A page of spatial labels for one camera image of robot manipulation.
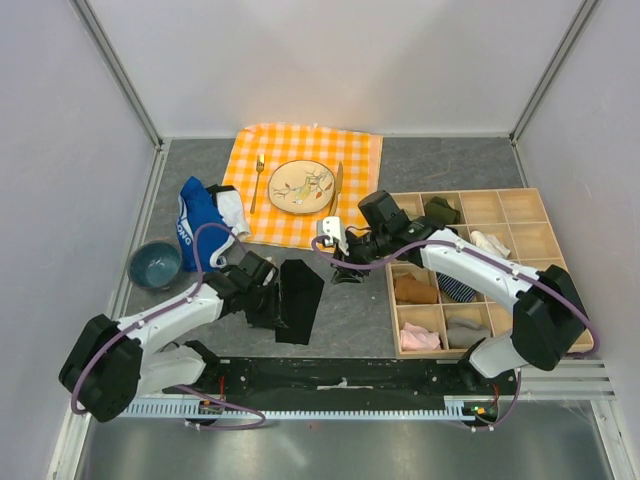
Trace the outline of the black underwear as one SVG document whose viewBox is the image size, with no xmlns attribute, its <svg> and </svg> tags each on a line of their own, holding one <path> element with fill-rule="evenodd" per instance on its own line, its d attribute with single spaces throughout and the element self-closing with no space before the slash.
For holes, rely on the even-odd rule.
<svg viewBox="0 0 640 480">
<path fill-rule="evenodd" d="M 278 343 L 308 345 L 321 300 L 324 280 L 303 260 L 287 259 L 280 269 L 281 318 Z"/>
</svg>

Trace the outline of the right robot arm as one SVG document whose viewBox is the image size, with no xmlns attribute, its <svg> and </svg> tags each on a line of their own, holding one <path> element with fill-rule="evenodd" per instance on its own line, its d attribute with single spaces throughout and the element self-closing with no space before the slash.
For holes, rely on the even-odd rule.
<svg viewBox="0 0 640 480">
<path fill-rule="evenodd" d="M 337 216 L 317 223 L 314 249 L 329 247 L 336 282 L 359 281 L 366 271 L 400 259 L 444 274 L 510 310 L 512 328 L 476 341 L 460 360 L 458 381 L 477 394 L 505 371 L 531 365 L 552 371 L 579 337 L 590 330 L 570 274 L 560 266 L 546 270 L 520 265 L 482 250 L 452 228 L 425 216 L 410 218 L 384 191 L 359 202 L 366 221 L 362 235 Z"/>
</svg>

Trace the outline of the brown rolled underwear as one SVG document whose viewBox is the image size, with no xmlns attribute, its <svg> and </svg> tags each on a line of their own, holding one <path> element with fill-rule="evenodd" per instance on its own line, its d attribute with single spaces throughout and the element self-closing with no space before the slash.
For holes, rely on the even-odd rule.
<svg viewBox="0 0 640 480">
<path fill-rule="evenodd" d="M 407 304 L 436 304 L 438 302 L 437 288 L 418 280 L 411 273 L 395 277 L 393 287 L 397 302 Z"/>
</svg>

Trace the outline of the dark green rolled underwear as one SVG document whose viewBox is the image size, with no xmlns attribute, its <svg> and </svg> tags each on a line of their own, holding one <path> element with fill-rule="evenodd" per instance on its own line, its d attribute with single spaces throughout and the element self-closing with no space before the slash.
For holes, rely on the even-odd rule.
<svg viewBox="0 0 640 480">
<path fill-rule="evenodd" d="M 461 223 L 461 212 L 453 208 L 445 198 L 434 196 L 424 204 L 425 216 L 443 225 Z"/>
</svg>

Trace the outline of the blue underwear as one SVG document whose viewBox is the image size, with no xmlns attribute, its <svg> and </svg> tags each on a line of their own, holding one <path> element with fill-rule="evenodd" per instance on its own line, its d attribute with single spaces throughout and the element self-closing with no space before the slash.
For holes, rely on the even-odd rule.
<svg viewBox="0 0 640 480">
<path fill-rule="evenodd" d="M 226 265 L 224 251 L 233 243 L 229 232 L 205 224 L 225 225 L 212 198 L 199 179 L 191 176 L 178 196 L 179 215 L 176 220 L 176 236 L 182 252 L 183 268 L 196 272 L 196 258 L 201 269 L 210 272 Z"/>
</svg>

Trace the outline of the pink rolled underwear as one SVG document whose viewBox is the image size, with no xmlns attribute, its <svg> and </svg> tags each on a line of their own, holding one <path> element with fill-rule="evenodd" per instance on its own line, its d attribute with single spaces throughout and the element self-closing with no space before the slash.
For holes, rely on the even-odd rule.
<svg viewBox="0 0 640 480">
<path fill-rule="evenodd" d="M 407 322 L 400 330 L 400 348 L 402 351 L 434 351 L 440 350 L 442 344 L 437 332 Z"/>
</svg>

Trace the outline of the white rolled underwear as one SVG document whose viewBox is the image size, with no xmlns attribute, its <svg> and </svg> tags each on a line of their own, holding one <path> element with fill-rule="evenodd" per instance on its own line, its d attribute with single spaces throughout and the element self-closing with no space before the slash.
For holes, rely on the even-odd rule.
<svg viewBox="0 0 640 480">
<path fill-rule="evenodd" d="M 474 230 L 470 233 L 470 239 L 471 243 L 476 247 L 503 259 L 508 259 L 511 254 L 511 250 L 495 235 L 485 234 L 481 231 Z"/>
</svg>

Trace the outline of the grey rolled underwear front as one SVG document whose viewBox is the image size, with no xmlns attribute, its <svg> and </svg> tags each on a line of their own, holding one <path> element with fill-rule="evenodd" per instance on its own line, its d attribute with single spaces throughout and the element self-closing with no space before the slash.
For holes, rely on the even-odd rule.
<svg viewBox="0 0 640 480">
<path fill-rule="evenodd" d="M 479 340 L 489 338 L 491 331 L 472 319 L 453 316 L 446 320 L 446 334 L 451 349 L 468 349 Z"/>
</svg>

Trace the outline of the gold knife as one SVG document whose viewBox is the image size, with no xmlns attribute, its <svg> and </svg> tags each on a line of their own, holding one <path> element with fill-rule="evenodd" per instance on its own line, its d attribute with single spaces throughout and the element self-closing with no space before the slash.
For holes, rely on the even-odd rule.
<svg viewBox="0 0 640 480">
<path fill-rule="evenodd" d="M 335 213 L 337 210 L 338 198 L 343 186 L 343 178 L 344 178 L 344 166 L 343 166 L 343 163 L 340 162 L 338 165 L 338 170 L 335 178 L 335 188 L 334 188 L 333 196 L 329 206 L 329 212 L 328 212 L 329 217 L 335 216 Z"/>
</svg>

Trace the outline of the decorated ceramic plate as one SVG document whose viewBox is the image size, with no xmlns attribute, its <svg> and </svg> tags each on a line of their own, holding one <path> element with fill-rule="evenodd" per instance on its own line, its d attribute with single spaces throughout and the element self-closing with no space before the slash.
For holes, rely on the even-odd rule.
<svg viewBox="0 0 640 480">
<path fill-rule="evenodd" d="M 270 203 L 291 214 L 312 214 L 329 205 L 335 175 L 329 167 L 311 160 L 294 160 L 271 175 L 267 193 Z"/>
</svg>

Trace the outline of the orange checkered cloth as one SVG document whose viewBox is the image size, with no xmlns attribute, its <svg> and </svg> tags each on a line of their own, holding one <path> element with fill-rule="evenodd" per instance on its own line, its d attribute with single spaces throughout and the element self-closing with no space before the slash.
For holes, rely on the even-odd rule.
<svg viewBox="0 0 640 480">
<path fill-rule="evenodd" d="M 378 189 L 383 137 L 317 125 L 241 130 L 223 177 L 245 207 L 254 244 L 309 249 L 330 215 L 363 228 L 357 204 Z"/>
</svg>

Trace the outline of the wooden compartment tray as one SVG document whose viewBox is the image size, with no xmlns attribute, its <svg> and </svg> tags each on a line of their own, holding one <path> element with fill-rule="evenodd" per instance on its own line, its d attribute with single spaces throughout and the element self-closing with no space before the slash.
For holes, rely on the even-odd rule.
<svg viewBox="0 0 640 480">
<path fill-rule="evenodd" d="M 508 248 L 508 260 L 511 262 L 540 271 L 553 264 L 562 268 L 566 266 L 539 192 L 534 188 L 394 193 L 392 197 L 411 218 L 423 215 L 425 204 L 432 198 L 443 198 L 460 212 L 460 222 L 453 228 L 466 241 L 479 231 L 495 236 Z M 458 302 L 445 292 L 437 274 L 431 270 L 395 260 L 385 267 L 385 271 L 395 356 L 398 359 L 460 358 L 465 350 L 453 343 L 449 336 L 453 318 L 471 320 L 488 329 L 493 336 L 507 333 L 512 328 L 510 311 L 480 291 L 471 301 Z M 430 303 L 421 304 L 398 299 L 395 294 L 397 280 L 407 275 L 437 290 L 438 295 Z M 436 350 L 405 349 L 401 332 L 407 323 L 436 333 L 440 347 Z"/>
</svg>

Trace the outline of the blue ceramic bowl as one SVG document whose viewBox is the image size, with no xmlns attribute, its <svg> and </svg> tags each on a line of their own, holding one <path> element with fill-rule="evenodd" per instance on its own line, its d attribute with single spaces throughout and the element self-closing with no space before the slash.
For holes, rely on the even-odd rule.
<svg viewBox="0 0 640 480">
<path fill-rule="evenodd" d="M 129 280 L 143 290 L 170 288 L 182 270 L 179 248 L 167 241 L 151 241 L 141 245 L 128 259 Z"/>
</svg>

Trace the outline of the gold fork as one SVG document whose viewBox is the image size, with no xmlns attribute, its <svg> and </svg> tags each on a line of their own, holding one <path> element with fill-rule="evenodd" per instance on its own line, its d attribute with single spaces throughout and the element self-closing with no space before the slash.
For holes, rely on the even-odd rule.
<svg viewBox="0 0 640 480">
<path fill-rule="evenodd" d="M 264 153 L 260 153 L 260 154 L 257 155 L 257 158 L 256 158 L 256 165 L 255 165 L 256 177 L 255 177 L 254 190 L 253 190 L 252 201 L 251 201 L 251 206 L 250 206 L 250 214 L 251 215 L 253 215 L 256 212 L 257 196 L 258 196 L 258 190 L 259 190 L 259 185 L 260 185 L 260 177 L 261 177 L 261 174 L 264 171 L 264 168 L 265 168 L 265 154 Z"/>
</svg>

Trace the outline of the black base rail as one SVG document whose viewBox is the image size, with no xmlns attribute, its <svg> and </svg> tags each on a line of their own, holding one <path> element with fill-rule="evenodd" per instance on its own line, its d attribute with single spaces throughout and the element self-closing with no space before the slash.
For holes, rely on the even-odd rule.
<svg viewBox="0 0 640 480">
<path fill-rule="evenodd" d="M 261 411 L 399 411 L 440 408 L 446 396 L 505 398 L 516 376 L 487 380 L 429 359 L 228 357 L 192 388 Z"/>
</svg>

